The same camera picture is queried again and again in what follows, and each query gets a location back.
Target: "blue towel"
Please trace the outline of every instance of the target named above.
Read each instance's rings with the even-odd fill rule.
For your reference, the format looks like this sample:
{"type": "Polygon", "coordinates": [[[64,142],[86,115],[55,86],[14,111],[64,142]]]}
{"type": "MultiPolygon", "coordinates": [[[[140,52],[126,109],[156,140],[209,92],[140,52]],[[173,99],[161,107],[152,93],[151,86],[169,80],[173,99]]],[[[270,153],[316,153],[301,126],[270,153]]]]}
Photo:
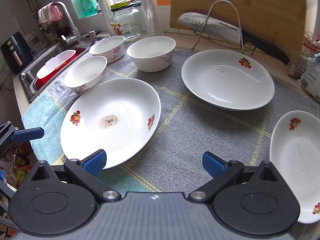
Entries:
{"type": "Polygon", "coordinates": [[[22,121],[26,129],[44,129],[41,139],[30,141],[38,160],[47,160],[49,164],[53,164],[63,153],[60,130],[65,115],[47,92],[40,95],[23,115],[22,121]]]}

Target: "glass jar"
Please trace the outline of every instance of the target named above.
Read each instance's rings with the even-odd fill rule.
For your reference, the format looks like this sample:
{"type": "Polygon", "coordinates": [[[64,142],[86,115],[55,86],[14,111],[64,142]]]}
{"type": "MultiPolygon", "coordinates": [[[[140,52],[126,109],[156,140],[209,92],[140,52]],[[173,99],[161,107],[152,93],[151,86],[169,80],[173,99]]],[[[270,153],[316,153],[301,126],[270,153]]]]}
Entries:
{"type": "Polygon", "coordinates": [[[130,41],[140,35],[140,13],[129,0],[120,1],[111,5],[111,25],[116,35],[124,36],[130,41]]]}

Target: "white ceramic plate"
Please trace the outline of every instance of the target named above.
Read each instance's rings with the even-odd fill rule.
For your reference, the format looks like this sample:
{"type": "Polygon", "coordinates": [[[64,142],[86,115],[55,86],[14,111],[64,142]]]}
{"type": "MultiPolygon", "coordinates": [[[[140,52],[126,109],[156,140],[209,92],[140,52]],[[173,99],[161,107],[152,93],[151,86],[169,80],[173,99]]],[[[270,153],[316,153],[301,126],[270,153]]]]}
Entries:
{"type": "Polygon", "coordinates": [[[229,110],[252,110],[269,103],[275,85],[254,59],[231,50],[198,52],[182,66],[187,88],[208,103],[229,110]]]}
{"type": "Polygon", "coordinates": [[[99,149],[107,153],[105,169],[119,165],[149,141],[159,122],[157,92],[139,79],[103,82],[74,102],[63,120],[60,141],[68,159],[82,160],[99,149]]]}
{"type": "Polygon", "coordinates": [[[291,111],[277,122],[271,137],[270,161],[300,204],[300,223],[320,220],[320,120],[291,111]]]}

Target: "pink cloth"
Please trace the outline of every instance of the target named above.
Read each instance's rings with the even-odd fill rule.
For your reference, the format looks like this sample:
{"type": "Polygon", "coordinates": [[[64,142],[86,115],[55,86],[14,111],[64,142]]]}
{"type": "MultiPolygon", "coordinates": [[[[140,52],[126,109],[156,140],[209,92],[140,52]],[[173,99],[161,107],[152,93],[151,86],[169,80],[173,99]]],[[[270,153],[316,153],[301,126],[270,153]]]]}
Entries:
{"type": "Polygon", "coordinates": [[[52,23],[63,18],[63,13],[58,6],[52,3],[47,4],[38,11],[39,23],[52,23]]]}

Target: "power cord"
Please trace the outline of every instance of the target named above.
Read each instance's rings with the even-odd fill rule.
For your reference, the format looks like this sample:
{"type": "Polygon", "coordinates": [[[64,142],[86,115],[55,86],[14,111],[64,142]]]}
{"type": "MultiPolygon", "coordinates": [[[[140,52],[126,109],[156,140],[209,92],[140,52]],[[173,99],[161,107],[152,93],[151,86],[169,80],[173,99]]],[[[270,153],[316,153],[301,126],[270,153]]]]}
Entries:
{"type": "Polygon", "coordinates": [[[0,86],[0,90],[1,90],[2,87],[3,87],[5,90],[7,90],[7,91],[13,90],[13,88],[12,88],[12,89],[7,89],[7,88],[4,86],[4,83],[7,81],[7,78],[10,76],[10,74],[12,74],[12,72],[10,72],[10,73],[7,75],[7,77],[5,78],[3,84],[0,86]]]}

